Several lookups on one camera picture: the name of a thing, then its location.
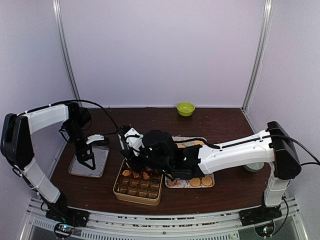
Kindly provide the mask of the orange sandwich cookie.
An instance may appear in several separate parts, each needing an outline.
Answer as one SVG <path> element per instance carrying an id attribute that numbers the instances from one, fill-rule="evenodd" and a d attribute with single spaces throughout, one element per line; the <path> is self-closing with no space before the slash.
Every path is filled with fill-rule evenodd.
<path id="1" fill-rule="evenodd" d="M 132 176 L 134 179 L 140 178 L 141 177 L 141 173 L 140 172 L 132 172 Z"/>

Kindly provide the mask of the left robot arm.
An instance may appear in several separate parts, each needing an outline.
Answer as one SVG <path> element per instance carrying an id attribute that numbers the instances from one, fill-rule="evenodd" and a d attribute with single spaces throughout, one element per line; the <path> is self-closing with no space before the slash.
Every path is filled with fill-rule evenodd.
<path id="1" fill-rule="evenodd" d="M 64 195 L 39 167 L 32 135 L 62 123 L 62 131 L 68 134 L 69 141 L 74 144 L 77 160 L 94 170 L 96 164 L 92 144 L 82 130 L 91 119 L 88 109 L 73 101 L 42 106 L 20 114 L 9 113 L 4 119 L 0 147 L 2 155 L 47 203 L 55 204 L 51 211 L 61 222 L 69 221 L 72 211 L 63 204 L 66 202 Z"/>

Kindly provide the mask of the steel kitchen tongs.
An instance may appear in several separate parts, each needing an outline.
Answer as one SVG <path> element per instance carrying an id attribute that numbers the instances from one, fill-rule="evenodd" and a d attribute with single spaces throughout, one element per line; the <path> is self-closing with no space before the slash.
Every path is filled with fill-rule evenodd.
<path id="1" fill-rule="evenodd" d="M 125 139 L 123 138 L 123 136 L 120 133 L 118 133 L 117 135 L 118 135 L 119 143 L 121 147 L 120 153 L 125 158 L 127 166 L 131 169 L 132 168 L 132 164 L 131 164 L 132 152 L 129 148 L 129 145 L 126 143 Z"/>

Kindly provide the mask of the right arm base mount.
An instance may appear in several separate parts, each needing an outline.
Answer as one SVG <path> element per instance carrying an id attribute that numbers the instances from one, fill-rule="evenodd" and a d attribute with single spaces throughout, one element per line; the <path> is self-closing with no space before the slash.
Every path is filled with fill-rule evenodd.
<path id="1" fill-rule="evenodd" d="M 274 220 L 281 216 L 281 210 L 275 208 L 256 207 L 239 212 L 242 226 L 254 225 L 255 233 L 262 238 L 271 237 L 276 232 Z"/>

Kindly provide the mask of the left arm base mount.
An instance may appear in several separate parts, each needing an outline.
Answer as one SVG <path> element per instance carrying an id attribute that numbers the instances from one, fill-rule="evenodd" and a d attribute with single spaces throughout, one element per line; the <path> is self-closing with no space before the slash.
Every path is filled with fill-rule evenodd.
<path id="1" fill-rule="evenodd" d="M 56 221 L 53 233 L 60 239 L 70 237 L 78 227 L 86 227 L 90 213 L 84 210 L 69 208 L 67 215 L 49 209 L 45 217 Z"/>

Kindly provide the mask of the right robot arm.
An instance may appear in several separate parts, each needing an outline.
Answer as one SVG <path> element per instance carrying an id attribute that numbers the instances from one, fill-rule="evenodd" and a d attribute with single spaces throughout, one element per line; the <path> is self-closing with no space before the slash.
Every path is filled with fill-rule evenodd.
<path id="1" fill-rule="evenodd" d="M 268 220 L 280 205 L 290 181 L 302 167 L 293 140 L 276 121 L 267 129 L 248 137 L 212 144 L 202 138 L 195 144 L 179 148 L 183 140 L 161 130 L 140 134 L 131 126 L 118 130 L 121 154 L 135 172 L 148 167 L 170 180 L 201 178 L 220 170 L 255 163 L 268 163 L 271 173 L 263 193 L 263 205 L 256 210 L 259 220 Z"/>

